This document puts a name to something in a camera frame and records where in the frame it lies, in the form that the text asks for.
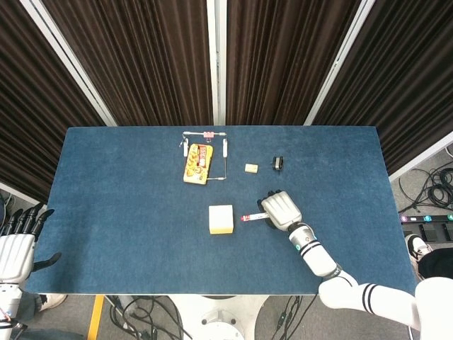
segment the robot finger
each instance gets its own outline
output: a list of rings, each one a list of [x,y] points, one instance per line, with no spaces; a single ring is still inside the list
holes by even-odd
[[[19,216],[21,216],[22,212],[23,212],[23,210],[19,209],[10,217],[8,223],[6,223],[6,225],[0,232],[0,236],[4,236],[4,235],[8,236],[12,233],[12,231],[14,230],[14,227],[16,226],[17,219],[19,218]]]
[[[43,207],[43,205],[44,203],[38,203],[30,210],[27,219],[25,220],[25,223],[23,225],[22,234],[30,233],[32,226],[35,224],[35,218],[38,215],[38,212]]]
[[[31,234],[35,235],[35,242],[38,242],[38,237],[41,234],[42,228],[44,227],[45,221],[48,219],[48,217],[54,213],[55,210],[49,209],[46,210],[39,216],[38,220],[36,223],[33,225],[33,228],[31,229]]]
[[[22,215],[17,219],[16,227],[14,228],[14,234],[20,234],[27,219],[28,214],[33,209],[33,207],[28,208],[26,211],[22,212]]]

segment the white robotic arm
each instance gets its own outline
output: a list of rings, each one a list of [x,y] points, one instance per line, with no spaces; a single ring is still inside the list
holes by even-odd
[[[54,264],[60,253],[51,259],[33,263],[35,245],[46,219],[54,212],[47,210],[38,219],[42,204],[23,212],[16,211],[0,230],[0,340],[9,340],[11,330],[26,329],[14,318],[21,301],[21,284],[32,271]]]
[[[285,191],[269,192],[258,201],[276,228],[288,231],[289,240],[301,254],[311,271],[324,281],[319,297],[330,308],[362,310],[420,330],[415,298],[401,290],[375,284],[359,285],[328,254],[310,226],[302,222],[302,214]]]

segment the floor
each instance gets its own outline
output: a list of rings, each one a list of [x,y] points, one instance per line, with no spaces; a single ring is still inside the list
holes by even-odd
[[[425,170],[437,168],[452,159],[445,151],[441,151],[431,159],[423,162],[419,167]],[[425,180],[425,176],[420,171],[409,171],[401,177],[401,185],[406,193],[414,197],[417,195],[420,187]],[[398,180],[391,184],[398,209],[402,209],[410,204],[410,201],[404,197],[398,187]],[[15,208],[26,208],[27,204],[16,202]],[[420,211],[414,209],[408,210],[407,215],[446,215],[445,210],[436,208],[422,207]],[[439,247],[450,247],[450,245],[439,244]],[[161,299],[164,305],[170,306],[166,297]],[[277,320],[280,313],[285,308],[287,297],[269,297],[258,315],[256,322],[256,339],[271,340]],[[307,306],[310,298],[304,299],[302,306]],[[66,301],[59,307],[38,313],[29,327],[32,328],[55,328],[67,330],[79,334],[87,334],[91,318],[94,296],[90,295],[70,295]],[[99,340],[120,340],[133,339],[116,328],[109,320],[110,305],[107,301],[103,305],[101,324],[98,332]],[[155,307],[153,319],[156,324],[168,328],[171,332],[177,332],[174,323],[162,310]],[[146,324],[140,324],[142,329],[146,329]],[[418,333],[414,333],[414,339],[418,339]],[[407,327],[397,324],[380,317],[371,316],[364,312],[353,310],[330,310],[323,306],[317,298],[311,309],[307,312],[301,326],[295,332],[292,339],[410,339]],[[170,339],[165,334],[159,335],[159,339]]]

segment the brown curtain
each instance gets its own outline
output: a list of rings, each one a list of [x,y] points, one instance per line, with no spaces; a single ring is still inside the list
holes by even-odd
[[[359,0],[228,0],[227,124],[303,124]]]
[[[118,124],[212,124],[206,0],[43,3]]]
[[[452,13],[377,1],[314,124],[375,125],[390,174],[453,131]]]
[[[0,27],[0,182],[47,202],[67,128],[103,122],[19,1]]]

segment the shoe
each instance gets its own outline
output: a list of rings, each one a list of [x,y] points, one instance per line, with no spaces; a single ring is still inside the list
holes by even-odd
[[[67,296],[68,295],[64,294],[40,295],[42,300],[42,307],[40,309],[40,312],[42,312],[43,310],[49,310],[50,308],[55,308],[56,306],[60,306]]]
[[[404,240],[406,241],[406,246],[408,247],[413,270],[415,271],[417,277],[423,280],[424,277],[422,277],[418,272],[418,262],[420,262],[424,255],[429,254],[432,251],[432,248],[429,244],[426,244],[421,237],[415,234],[409,234],[404,238]]]

